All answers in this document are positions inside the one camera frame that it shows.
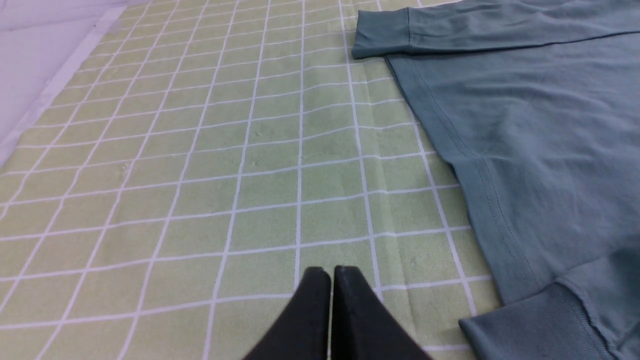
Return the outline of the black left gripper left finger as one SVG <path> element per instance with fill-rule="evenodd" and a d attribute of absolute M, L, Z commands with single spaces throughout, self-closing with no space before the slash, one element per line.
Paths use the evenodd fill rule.
<path fill-rule="evenodd" d="M 323 268 L 307 268 L 290 301 L 245 360 L 325 360 L 331 289 Z"/>

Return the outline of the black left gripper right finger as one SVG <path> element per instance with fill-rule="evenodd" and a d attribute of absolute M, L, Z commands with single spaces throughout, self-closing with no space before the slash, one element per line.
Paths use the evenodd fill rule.
<path fill-rule="evenodd" d="M 430 360 L 356 266 L 334 268 L 332 360 Z"/>

